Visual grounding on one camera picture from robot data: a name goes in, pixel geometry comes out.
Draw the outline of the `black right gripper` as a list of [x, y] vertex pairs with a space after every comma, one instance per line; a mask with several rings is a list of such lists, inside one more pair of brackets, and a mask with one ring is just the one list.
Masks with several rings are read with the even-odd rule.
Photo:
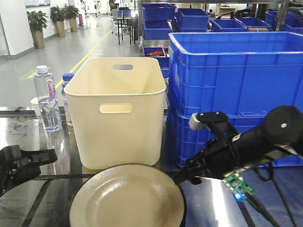
[[225, 147], [217, 143], [208, 146], [189, 159], [184, 167], [172, 176], [175, 184], [185, 181], [193, 185], [202, 183], [200, 177], [223, 179], [232, 172], [241, 171], [241, 140], [232, 140]]

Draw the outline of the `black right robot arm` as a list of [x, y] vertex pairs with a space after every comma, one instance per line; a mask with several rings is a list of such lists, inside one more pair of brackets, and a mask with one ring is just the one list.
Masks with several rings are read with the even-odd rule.
[[272, 109], [260, 125], [243, 133], [223, 112], [194, 113], [189, 125], [193, 130], [208, 129], [215, 136], [185, 162], [189, 178], [223, 179], [234, 171], [303, 155], [303, 114], [292, 105]]

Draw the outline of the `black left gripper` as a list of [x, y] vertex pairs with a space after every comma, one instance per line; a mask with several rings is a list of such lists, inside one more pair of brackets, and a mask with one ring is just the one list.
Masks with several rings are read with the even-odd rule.
[[54, 149], [26, 151], [19, 145], [3, 147], [0, 150], [0, 195], [39, 176], [39, 166], [57, 159]]

